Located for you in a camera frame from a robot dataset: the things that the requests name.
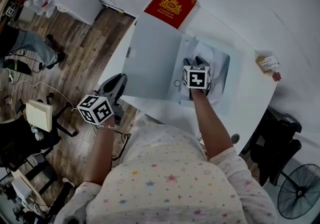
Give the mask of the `cream flat box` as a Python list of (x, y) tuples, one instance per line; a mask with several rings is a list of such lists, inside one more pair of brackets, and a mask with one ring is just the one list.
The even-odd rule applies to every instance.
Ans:
[(53, 106), (36, 100), (28, 100), (26, 117), (29, 124), (50, 132), (52, 130)]

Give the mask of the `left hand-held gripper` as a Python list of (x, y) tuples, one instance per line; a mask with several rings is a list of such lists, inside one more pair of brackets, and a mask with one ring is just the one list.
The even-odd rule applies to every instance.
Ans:
[(117, 74), (103, 82), (95, 95), (86, 95), (77, 105), (85, 122), (101, 125), (110, 117), (119, 125), (124, 111), (118, 99), (123, 95), (128, 78), (126, 74)]

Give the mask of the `person's right forearm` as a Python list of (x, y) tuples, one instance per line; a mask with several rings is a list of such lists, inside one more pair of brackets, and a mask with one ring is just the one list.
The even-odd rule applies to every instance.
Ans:
[(202, 90), (191, 89), (199, 131), (209, 159), (232, 148), (231, 138)]

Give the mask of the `white star print shirt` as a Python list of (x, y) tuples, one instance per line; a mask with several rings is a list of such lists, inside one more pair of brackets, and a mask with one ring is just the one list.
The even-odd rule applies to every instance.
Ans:
[(234, 148), (207, 159), (189, 134), (141, 119), (102, 185), (82, 183), (54, 224), (277, 224)]

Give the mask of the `clear water jug red label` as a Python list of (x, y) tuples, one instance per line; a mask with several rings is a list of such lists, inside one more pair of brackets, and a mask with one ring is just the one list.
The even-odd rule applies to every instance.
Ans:
[(47, 18), (52, 16), (56, 8), (53, 0), (23, 0), (23, 5), (38, 16), (45, 15)]

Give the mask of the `black rounded bag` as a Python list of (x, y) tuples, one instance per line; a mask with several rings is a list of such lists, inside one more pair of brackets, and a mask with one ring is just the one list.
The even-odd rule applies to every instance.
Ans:
[(29, 66), (20, 60), (7, 59), (4, 61), (3, 67), (26, 75), (32, 74)]

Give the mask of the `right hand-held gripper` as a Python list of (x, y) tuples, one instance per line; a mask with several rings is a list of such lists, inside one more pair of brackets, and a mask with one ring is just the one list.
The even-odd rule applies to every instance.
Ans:
[(183, 60), (183, 83), (189, 89), (189, 99), (192, 101), (191, 89), (199, 89), (208, 95), (211, 89), (210, 65), (203, 58), (196, 56), (192, 66), (187, 58)]

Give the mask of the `white box with lid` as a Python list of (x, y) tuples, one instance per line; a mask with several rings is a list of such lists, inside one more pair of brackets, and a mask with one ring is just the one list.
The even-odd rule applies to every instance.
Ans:
[(183, 59), (187, 42), (196, 38), (229, 55), (229, 67), (222, 99), (212, 105), (218, 114), (228, 115), (240, 83), (243, 53), (205, 37), (184, 34), (147, 14), (140, 14), (127, 51), (122, 72), (127, 75), (124, 95), (159, 99), (191, 107), (184, 87)]

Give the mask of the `red hardcover book gold print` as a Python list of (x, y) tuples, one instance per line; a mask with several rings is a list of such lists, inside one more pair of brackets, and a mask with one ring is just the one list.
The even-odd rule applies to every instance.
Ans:
[(178, 29), (197, 0), (152, 0), (144, 12)]

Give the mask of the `person's left forearm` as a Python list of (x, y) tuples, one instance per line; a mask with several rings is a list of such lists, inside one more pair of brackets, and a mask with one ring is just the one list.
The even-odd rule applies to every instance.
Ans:
[(84, 182), (102, 185), (111, 171), (114, 144), (114, 131), (99, 128), (84, 169)]

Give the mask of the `black office chair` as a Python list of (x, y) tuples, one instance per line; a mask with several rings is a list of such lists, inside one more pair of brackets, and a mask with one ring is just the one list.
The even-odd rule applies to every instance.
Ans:
[(250, 158), (256, 164), (261, 186), (267, 181), (277, 185), (280, 173), (289, 160), (302, 148), (294, 135), (301, 133), (302, 125), (291, 115), (280, 113), (269, 107), (257, 128), (243, 148), (240, 156)]
[(64, 111), (71, 107), (71, 103), (67, 102), (57, 114), (52, 116), (51, 131), (40, 129), (44, 135), (42, 140), (36, 139), (23, 115), (14, 121), (0, 123), (0, 167), (16, 171), (29, 156), (45, 149), (49, 153), (61, 140), (58, 131), (69, 137), (77, 136), (77, 131), (70, 133), (57, 121)]

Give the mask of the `small round white container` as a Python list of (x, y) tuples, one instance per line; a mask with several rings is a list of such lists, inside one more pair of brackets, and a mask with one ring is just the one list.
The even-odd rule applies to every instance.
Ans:
[(40, 130), (38, 130), (37, 128), (32, 127), (31, 131), (35, 135), (35, 138), (37, 141), (41, 141), (44, 139), (44, 134)]

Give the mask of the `beige trash bin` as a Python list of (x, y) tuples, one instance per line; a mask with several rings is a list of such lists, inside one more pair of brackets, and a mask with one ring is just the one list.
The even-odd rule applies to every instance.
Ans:
[(35, 12), (26, 6), (22, 6), (16, 11), (14, 21), (18, 23), (30, 23), (35, 15)]

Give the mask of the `black standing fan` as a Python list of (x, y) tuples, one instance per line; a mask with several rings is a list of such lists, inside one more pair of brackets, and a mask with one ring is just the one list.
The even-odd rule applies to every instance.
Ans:
[(320, 198), (320, 167), (305, 164), (285, 177), (277, 201), (280, 215), (286, 219), (297, 219), (309, 212)]

